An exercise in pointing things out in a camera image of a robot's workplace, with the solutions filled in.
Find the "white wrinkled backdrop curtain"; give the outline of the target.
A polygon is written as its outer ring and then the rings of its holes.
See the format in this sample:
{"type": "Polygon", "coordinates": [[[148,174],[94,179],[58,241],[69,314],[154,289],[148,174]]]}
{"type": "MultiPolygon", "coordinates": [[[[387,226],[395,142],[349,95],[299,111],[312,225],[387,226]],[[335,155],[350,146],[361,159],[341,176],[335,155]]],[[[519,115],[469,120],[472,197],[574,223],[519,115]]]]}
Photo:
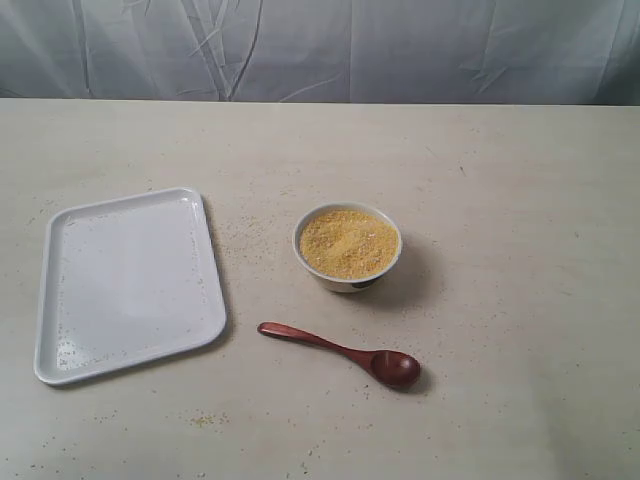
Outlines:
{"type": "Polygon", "coordinates": [[[635,105],[635,1],[5,1],[11,98],[635,105]]]}

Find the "white ceramic bowl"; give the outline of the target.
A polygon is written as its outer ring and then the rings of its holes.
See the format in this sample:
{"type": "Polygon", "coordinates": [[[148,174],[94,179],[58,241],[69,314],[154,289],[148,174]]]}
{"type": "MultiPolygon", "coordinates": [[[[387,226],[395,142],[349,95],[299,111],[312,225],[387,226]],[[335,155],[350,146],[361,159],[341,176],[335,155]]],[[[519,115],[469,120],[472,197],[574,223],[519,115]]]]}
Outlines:
{"type": "Polygon", "coordinates": [[[378,209],[376,209],[374,207],[370,207],[370,206],[362,204],[362,203],[342,201],[342,202],[331,202],[331,203],[327,203],[327,204],[324,204],[324,205],[320,205],[320,206],[310,210],[305,215],[303,215],[303,217],[301,217],[300,220],[297,222],[297,224],[294,227],[294,230],[292,232],[292,247],[293,247],[293,251],[294,251],[295,256],[296,256],[297,260],[299,261],[299,263],[306,269],[306,271],[315,280],[317,280],[327,290],[335,292],[335,293],[355,293],[357,291],[361,291],[361,290],[365,290],[365,289],[369,288],[371,285],[373,285],[374,283],[376,283],[377,281],[382,279],[387,273],[389,273],[391,271],[391,269],[396,265],[396,263],[398,262],[398,260],[400,258],[400,255],[401,255],[401,252],[402,252],[402,248],[403,248],[403,240],[402,240],[402,236],[401,236],[400,230],[398,229],[397,225],[385,213],[381,212],[380,210],[378,210],[378,209]],[[398,234],[398,237],[399,237],[399,246],[398,246],[398,250],[397,250],[395,258],[392,260],[392,263],[386,267],[385,270],[383,270],[382,272],[380,272],[377,275],[373,275],[373,276],[370,276],[368,278],[362,278],[362,279],[357,279],[357,280],[344,280],[344,279],[338,279],[338,278],[333,278],[333,277],[329,277],[329,276],[323,275],[323,274],[319,273],[318,271],[314,270],[305,261],[305,259],[302,257],[302,255],[301,255],[301,253],[299,251],[299,237],[300,237],[302,229],[315,216],[317,216],[317,215],[319,215],[321,213],[327,212],[329,210],[333,210],[333,209],[353,209],[353,210],[359,210],[359,211],[362,211],[362,212],[366,212],[366,213],[369,213],[371,215],[374,215],[374,216],[378,217],[381,220],[384,220],[384,221],[388,222],[392,227],[395,228],[396,233],[398,234]]]}

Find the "white rectangular plastic tray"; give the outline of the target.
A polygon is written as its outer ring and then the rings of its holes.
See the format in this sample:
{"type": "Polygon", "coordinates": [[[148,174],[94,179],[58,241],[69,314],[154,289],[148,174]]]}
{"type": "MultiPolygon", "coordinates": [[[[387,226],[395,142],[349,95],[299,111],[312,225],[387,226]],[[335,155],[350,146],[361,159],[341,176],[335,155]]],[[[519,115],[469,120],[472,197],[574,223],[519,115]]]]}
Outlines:
{"type": "Polygon", "coordinates": [[[73,207],[46,227],[34,373],[68,385],[204,347],[227,324],[202,196],[73,207]]]}

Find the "dark red wooden spoon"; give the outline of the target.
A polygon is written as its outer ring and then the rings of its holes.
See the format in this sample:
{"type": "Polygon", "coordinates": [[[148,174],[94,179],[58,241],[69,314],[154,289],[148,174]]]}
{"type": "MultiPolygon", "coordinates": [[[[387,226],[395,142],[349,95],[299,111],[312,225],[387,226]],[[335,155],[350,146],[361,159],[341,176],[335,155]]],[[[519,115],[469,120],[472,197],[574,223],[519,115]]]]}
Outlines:
{"type": "Polygon", "coordinates": [[[379,383],[393,389],[412,387],[421,375],[420,363],[411,355],[392,350],[358,350],[348,348],[312,333],[276,323],[263,322],[257,327],[260,334],[282,340],[295,341],[324,348],[344,356],[357,364],[379,383]]]}

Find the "yellow millet grains in bowl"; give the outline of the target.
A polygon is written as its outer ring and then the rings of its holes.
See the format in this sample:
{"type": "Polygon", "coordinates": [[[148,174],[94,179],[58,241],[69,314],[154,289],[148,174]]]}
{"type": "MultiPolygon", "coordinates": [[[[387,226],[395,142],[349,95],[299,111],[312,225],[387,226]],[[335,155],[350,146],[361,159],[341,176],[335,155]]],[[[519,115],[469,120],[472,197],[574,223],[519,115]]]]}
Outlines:
{"type": "Polygon", "coordinates": [[[392,263],[398,246],[398,234],[388,222],[353,209],[315,216],[299,237],[299,251],[314,270],[344,280],[379,274],[392,263]]]}

